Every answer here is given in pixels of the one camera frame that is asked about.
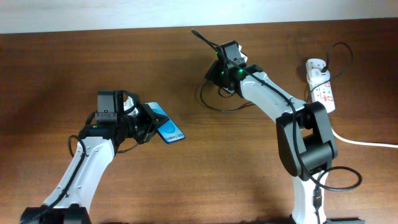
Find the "blue screen smartphone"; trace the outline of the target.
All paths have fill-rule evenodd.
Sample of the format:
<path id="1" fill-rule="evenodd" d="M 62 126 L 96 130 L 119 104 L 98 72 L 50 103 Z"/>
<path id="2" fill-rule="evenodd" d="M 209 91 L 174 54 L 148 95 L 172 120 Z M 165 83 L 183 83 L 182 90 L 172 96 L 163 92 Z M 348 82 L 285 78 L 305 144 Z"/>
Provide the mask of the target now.
<path id="1" fill-rule="evenodd" d="M 185 139 L 184 133 L 179 129 L 179 127 L 172 121 L 168 114 L 163 110 L 163 108 L 157 102 L 147 103 L 149 107 L 156 114 L 166 116 L 169 120 L 161 125 L 157 129 L 157 133 L 164 140 L 166 144 L 172 144 Z"/>

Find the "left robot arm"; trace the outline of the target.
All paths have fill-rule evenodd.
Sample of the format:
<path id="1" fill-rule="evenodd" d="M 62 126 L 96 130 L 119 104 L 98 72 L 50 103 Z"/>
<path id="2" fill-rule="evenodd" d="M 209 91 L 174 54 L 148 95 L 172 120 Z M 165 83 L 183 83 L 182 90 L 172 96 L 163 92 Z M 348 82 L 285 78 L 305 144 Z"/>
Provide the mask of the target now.
<path id="1" fill-rule="evenodd" d="M 131 138 L 137 145 L 148 142 L 169 121 L 165 114 L 141 103 L 126 90 L 99 91 L 98 108 L 84 127 L 68 141 L 73 159 L 55 190 L 39 207 L 27 207 L 21 223 L 90 223 L 90 206 L 107 166 L 121 153 L 120 145 Z"/>

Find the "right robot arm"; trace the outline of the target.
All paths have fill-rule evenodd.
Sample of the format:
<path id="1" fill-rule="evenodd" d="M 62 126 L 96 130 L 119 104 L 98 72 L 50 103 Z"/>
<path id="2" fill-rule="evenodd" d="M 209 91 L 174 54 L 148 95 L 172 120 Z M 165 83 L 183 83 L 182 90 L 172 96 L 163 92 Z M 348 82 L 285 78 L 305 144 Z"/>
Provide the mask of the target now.
<path id="1" fill-rule="evenodd" d="M 333 166 L 338 155 L 326 108 L 319 102 L 307 103 L 277 86 L 258 65 L 248 65 L 238 43 L 213 42 L 217 60 L 205 78 L 218 88 L 252 102 L 276 125 L 279 157 L 294 182 L 291 223 L 330 223 L 324 211 L 325 191 L 345 192 L 362 184 L 362 175 L 350 167 Z M 326 185 L 334 170 L 353 173 L 357 182 L 348 187 Z"/>

